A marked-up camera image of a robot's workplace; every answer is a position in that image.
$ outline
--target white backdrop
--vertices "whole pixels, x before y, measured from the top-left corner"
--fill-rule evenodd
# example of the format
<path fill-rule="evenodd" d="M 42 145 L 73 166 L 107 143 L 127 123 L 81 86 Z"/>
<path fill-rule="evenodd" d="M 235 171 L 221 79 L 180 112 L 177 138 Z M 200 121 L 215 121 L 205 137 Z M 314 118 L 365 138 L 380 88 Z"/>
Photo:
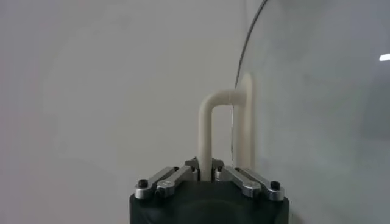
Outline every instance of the white backdrop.
<path fill-rule="evenodd" d="M 201 100 L 233 87 L 234 0 L 0 3 L 0 223 L 128 223 L 139 178 L 196 155 Z M 230 161 L 230 110 L 214 116 Z"/>

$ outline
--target white curved pipe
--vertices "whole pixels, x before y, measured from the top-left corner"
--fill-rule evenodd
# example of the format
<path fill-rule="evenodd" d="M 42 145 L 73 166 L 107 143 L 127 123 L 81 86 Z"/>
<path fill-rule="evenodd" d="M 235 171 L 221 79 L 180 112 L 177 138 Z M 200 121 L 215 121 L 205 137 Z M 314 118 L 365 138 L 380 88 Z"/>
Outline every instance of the white curved pipe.
<path fill-rule="evenodd" d="M 223 90 L 206 97 L 199 109 L 198 162 L 200 180 L 211 181 L 211 115 L 213 108 L 219 105 L 242 105 L 246 93 L 242 90 Z"/>

